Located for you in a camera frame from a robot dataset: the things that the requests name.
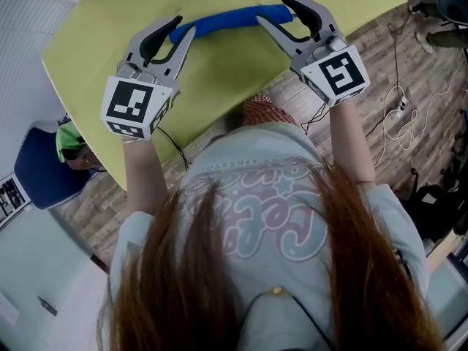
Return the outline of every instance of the light blue t-shirt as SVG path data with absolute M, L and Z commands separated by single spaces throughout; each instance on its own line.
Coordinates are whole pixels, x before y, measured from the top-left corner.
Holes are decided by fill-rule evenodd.
M 226 262 L 244 303 L 283 286 L 333 341 L 327 227 L 312 208 L 320 209 L 320 196 L 307 165 L 322 168 L 299 128 L 272 122 L 237 129 L 207 147 L 185 175 L 181 230 L 188 227 L 201 195 L 217 181 L 214 211 L 221 216 Z M 369 190 L 366 198 L 424 296 L 429 273 L 412 220 L 388 185 Z M 151 222 L 151 216 L 138 212 L 121 226 L 110 269 L 113 292 L 118 290 L 122 264 L 129 252 L 144 244 Z M 328 350 L 306 314 L 288 297 L 260 297 L 249 313 L 245 337 L 245 350 Z

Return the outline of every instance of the forearm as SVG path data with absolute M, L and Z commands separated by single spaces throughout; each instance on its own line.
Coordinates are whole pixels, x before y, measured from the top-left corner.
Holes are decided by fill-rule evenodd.
M 374 183 L 375 169 L 371 152 L 353 101 L 330 109 L 333 157 L 358 183 Z
M 124 144 L 127 206 L 130 212 L 155 214 L 167 195 L 161 162 L 150 140 Z

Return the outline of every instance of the white marker cube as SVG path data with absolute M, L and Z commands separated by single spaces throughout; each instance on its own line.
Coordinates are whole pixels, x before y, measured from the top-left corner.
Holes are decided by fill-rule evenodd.
M 371 84 L 358 49 L 351 45 L 301 69 L 304 81 L 329 106 L 361 94 Z
M 101 120 L 110 132 L 150 139 L 172 108 L 169 87 L 110 76 L 101 106 Z

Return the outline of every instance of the blue cylindrical object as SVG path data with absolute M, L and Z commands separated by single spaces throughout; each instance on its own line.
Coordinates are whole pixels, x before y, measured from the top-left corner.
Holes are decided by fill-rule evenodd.
M 169 39 L 172 43 L 177 42 L 184 29 L 188 25 L 195 24 L 197 32 L 195 38 L 204 37 L 212 33 L 213 31 L 222 29 L 234 29 L 236 27 L 256 26 L 258 25 L 256 15 L 266 15 L 276 23 L 282 24 L 291 22 L 293 15 L 288 8 L 283 4 L 277 5 L 258 5 L 256 7 L 246 7 L 236 10 L 230 10 L 229 12 L 219 13 L 217 15 L 210 15 L 199 20 L 195 20 L 191 23 L 179 26 L 176 30 L 169 34 Z

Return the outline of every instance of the long red hair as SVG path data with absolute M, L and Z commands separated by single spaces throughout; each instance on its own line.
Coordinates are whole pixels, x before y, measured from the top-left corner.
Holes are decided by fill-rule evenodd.
M 310 172 L 329 230 L 336 348 L 442 350 L 431 315 L 357 186 L 339 166 L 325 169 L 325 178 Z M 179 193 L 168 196 L 142 251 L 123 268 L 118 294 L 102 310 L 101 350 L 103 333 L 110 351 L 241 348 L 246 309 L 225 270 L 215 195 L 216 185 L 206 192 L 181 252 Z

